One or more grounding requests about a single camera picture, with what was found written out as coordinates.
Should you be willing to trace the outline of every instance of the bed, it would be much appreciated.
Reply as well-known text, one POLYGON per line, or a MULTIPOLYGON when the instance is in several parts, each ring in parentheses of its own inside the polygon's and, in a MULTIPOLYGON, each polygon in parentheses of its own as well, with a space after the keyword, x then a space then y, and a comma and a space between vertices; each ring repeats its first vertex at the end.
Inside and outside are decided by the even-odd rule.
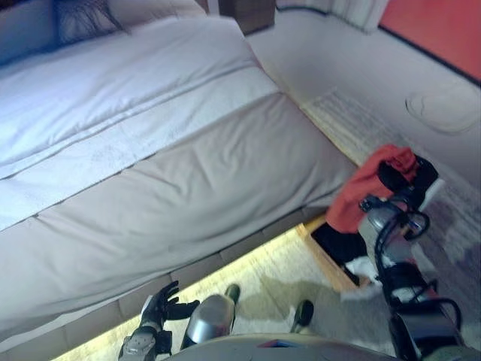
POLYGON ((324 211, 353 173, 233 20, 187 14, 0 67, 0 359, 115 326, 324 211))

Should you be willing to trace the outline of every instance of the dark pillow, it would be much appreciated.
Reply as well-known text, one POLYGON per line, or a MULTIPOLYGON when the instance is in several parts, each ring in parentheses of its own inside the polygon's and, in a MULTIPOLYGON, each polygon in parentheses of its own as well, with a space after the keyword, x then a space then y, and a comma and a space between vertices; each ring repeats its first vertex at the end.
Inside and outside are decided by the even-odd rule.
POLYGON ((15 4, 19 3, 19 0, 1 0, 0 1, 0 11, 4 10, 6 8, 10 8, 14 6, 15 4))
POLYGON ((56 42, 53 0, 29 0, 0 11, 0 64, 56 42))
POLYGON ((60 45, 95 38, 122 25, 110 12, 108 0, 54 0, 60 45))

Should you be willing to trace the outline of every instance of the red wall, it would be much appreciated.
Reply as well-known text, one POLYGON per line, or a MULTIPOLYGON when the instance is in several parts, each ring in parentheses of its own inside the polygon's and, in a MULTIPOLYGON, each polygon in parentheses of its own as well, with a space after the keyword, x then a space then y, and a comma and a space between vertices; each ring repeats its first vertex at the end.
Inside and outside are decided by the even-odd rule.
POLYGON ((481 0, 391 0, 381 25, 481 80, 481 0))

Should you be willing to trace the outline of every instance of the silver metal part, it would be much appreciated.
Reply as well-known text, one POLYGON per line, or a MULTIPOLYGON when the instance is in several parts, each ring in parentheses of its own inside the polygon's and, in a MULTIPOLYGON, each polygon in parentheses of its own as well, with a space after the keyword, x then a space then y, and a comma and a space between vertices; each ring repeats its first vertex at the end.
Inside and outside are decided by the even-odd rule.
POLYGON ((216 338, 189 347, 169 361, 394 361, 393 357, 318 336, 279 334, 216 338))
POLYGON ((374 246, 376 245, 377 236, 384 226, 398 213, 399 211, 389 207, 373 208, 369 210, 358 226, 359 234, 366 242, 368 256, 374 264, 376 264, 374 246))
POLYGON ((138 332, 126 337, 123 342, 120 361, 147 361, 155 359, 156 340, 152 333, 138 332))
POLYGON ((186 335, 196 344, 229 335, 234 323, 234 310, 234 302, 229 297, 207 297, 192 313, 186 335))

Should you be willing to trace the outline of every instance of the pillow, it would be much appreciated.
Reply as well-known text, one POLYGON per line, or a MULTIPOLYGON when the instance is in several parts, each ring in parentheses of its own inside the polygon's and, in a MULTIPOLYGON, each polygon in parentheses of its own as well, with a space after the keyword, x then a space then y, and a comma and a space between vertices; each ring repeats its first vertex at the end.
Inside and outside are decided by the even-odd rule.
POLYGON ((0 10, 10 8, 18 2, 19 2, 19 0, 1 0, 0 1, 0 10))
POLYGON ((52 0, 29 0, 0 11, 0 64, 56 41, 52 0))
POLYGON ((108 0, 54 1, 59 44, 72 44, 123 29, 110 12, 108 0))
POLYGON ((108 0, 112 14, 123 26, 136 26, 164 17, 205 16, 195 0, 108 0))

